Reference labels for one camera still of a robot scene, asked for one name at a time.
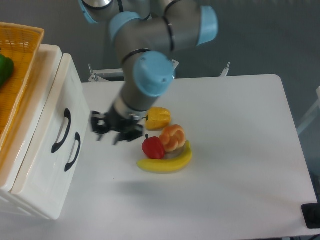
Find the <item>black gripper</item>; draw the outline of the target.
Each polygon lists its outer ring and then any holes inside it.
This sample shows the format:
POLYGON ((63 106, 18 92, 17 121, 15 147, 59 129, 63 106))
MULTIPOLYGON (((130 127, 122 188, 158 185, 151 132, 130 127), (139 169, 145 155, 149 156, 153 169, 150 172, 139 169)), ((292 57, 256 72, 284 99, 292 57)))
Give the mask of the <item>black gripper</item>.
POLYGON ((97 134, 98 142, 109 131, 118 132, 113 140, 113 146, 116 146, 119 142, 131 142, 142 137, 144 128, 138 122, 139 120, 132 114, 129 115, 129 118, 121 116, 114 105, 106 113, 98 111, 91 111, 90 113, 91 129, 93 133, 97 134))

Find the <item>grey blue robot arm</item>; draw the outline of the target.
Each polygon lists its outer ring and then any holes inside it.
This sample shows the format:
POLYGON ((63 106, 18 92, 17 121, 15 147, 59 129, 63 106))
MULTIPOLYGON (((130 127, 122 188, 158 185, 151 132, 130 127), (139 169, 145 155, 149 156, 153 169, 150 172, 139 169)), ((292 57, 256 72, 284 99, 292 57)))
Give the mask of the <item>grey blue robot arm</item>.
POLYGON ((116 132, 115 143, 140 138, 147 111, 175 78, 168 53, 213 41, 218 16, 194 0, 162 0, 162 15, 153 17, 148 0, 81 0, 92 24, 108 23, 110 41, 121 65, 124 85, 106 113, 91 113, 91 129, 99 137, 116 132))

